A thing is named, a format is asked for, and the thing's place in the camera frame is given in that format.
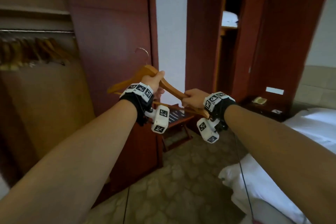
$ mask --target clothes rail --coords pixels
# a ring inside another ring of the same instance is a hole
[[[38,29],[0,29],[0,32],[22,32],[22,33],[67,33],[74,34],[73,30],[38,30]]]

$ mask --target metal hook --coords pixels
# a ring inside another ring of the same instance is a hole
[[[136,48],[135,51],[134,51],[134,54],[136,53],[137,49],[141,49],[141,50],[145,51],[147,53],[147,56],[148,56],[147,60],[149,59],[149,53],[144,48],[141,48],[141,47]]]

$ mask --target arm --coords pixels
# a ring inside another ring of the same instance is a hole
[[[163,76],[159,72],[141,82],[159,97]],[[121,100],[61,142],[0,201],[1,223],[80,222],[99,195],[136,119],[135,106]]]
[[[201,108],[209,94],[186,92],[183,105]],[[224,114],[229,128],[282,191],[312,223],[336,219],[336,155],[292,128],[231,105]]]

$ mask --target bed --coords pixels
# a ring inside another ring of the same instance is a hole
[[[336,110],[325,108],[303,110],[284,124],[336,154]],[[250,154],[241,160],[241,166],[252,205],[262,200],[288,217],[291,220],[290,223],[310,223]],[[233,203],[250,215],[250,206],[239,164],[225,167],[218,177],[223,180],[224,185],[233,189],[231,197]]]

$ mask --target patterned carpet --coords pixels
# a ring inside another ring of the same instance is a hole
[[[191,134],[192,140],[164,153],[163,168],[92,209],[85,223],[239,223],[244,213],[231,202],[232,190],[217,178],[223,167],[238,162],[233,133],[221,132],[214,144]],[[238,150],[241,158],[247,153],[240,142]]]

